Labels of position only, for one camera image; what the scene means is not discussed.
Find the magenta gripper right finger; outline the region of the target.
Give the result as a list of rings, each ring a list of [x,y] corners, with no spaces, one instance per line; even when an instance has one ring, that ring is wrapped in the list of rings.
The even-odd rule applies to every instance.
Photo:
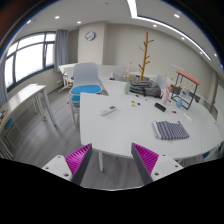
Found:
[[[157,154],[136,143],[131,153],[142,178],[147,185],[182,169],[182,166],[165,154]]]

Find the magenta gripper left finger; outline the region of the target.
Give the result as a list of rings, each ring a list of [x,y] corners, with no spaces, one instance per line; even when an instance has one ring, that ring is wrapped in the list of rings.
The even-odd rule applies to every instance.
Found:
[[[92,145],[87,144],[66,156],[56,155],[42,169],[80,185],[91,156]]]

